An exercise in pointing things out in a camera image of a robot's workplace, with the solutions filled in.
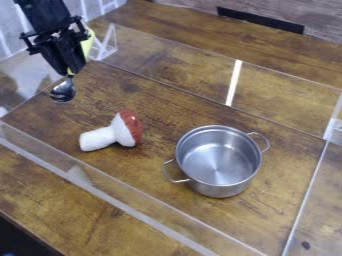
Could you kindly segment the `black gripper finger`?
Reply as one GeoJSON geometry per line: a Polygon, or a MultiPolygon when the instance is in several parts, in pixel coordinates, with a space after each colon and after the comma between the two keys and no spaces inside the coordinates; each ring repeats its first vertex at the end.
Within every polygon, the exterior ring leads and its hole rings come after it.
{"type": "Polygon", "coordinates": [[[57,40],[56,46],[65,64],[66,73],[77,74],[85,66],[81,44],[70,38],[64,37],[57,40]]]}
{"type": "Polygon", "coordinates": [[[66,75],[66,64],[62,59],[60,48],[54,43],[40,45],[40,54],[58,75],[66,75]]]}

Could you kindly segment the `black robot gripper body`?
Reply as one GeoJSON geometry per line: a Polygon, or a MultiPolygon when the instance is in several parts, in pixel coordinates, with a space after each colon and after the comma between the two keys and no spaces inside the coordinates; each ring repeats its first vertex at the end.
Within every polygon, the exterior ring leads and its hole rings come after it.
{"type": "Polygon", "coordinates": [[[20,34],[30,55],[82,55],[89,38],[81,17],[70,15],[62,0],[13,0],[32,26],[20,34]]]}

